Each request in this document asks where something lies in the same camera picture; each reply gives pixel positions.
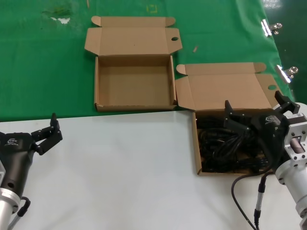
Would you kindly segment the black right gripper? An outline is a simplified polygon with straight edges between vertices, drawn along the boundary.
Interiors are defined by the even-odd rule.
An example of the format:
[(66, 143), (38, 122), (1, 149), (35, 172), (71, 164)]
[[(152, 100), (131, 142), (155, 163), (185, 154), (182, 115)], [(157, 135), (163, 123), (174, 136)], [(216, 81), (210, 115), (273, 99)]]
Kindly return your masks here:
[(288, 159), (284, 156), (284, 139), (288, 134), (289, 121), (284, 113), (298, 114), (299, 105), (280, 91), (276, 91), (274, 97), (279, 106), (258, 114), (257, 109), (233, 109), (226, 100), (224, 127), (238, 135), (256, 135), (270, 169), (276, 171)]

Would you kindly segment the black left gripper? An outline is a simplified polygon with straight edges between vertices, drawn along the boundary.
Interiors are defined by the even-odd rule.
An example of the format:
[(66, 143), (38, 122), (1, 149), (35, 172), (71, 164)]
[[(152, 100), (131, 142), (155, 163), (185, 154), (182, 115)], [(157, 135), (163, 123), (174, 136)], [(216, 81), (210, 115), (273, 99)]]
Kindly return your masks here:
[(52, 114), (49, 127), (29, 133), (1, 133), (0, 161), (5, 169), (1, 188), (23, 196), (34, 152), (40, 156), (63, 140), (57, 115)]

